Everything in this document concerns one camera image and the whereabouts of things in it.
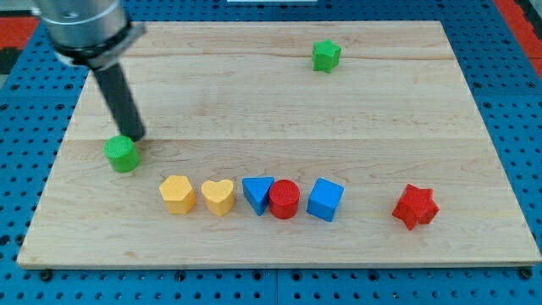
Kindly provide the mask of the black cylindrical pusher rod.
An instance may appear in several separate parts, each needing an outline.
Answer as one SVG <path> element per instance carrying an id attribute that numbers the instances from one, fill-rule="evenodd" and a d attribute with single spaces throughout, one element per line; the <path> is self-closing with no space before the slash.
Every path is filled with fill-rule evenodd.
<path id="1" fill-rule="evenodd" d="M 120 134 L 133 142 L 141 140 L 146 134 L 145 126 L 120 63 L 94 69 L 92 73 Z"/>

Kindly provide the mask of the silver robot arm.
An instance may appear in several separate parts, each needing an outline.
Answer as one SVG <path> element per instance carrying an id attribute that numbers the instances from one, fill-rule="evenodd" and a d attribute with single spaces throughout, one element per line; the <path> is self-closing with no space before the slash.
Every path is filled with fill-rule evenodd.
<path id="1" fill-rule="evenodd" d="M 35 0 L 58 58 L 92 71 L 121 135 L 133 142 L 146 133 L 119 59 L 146 32 L 120 0 Z"/>

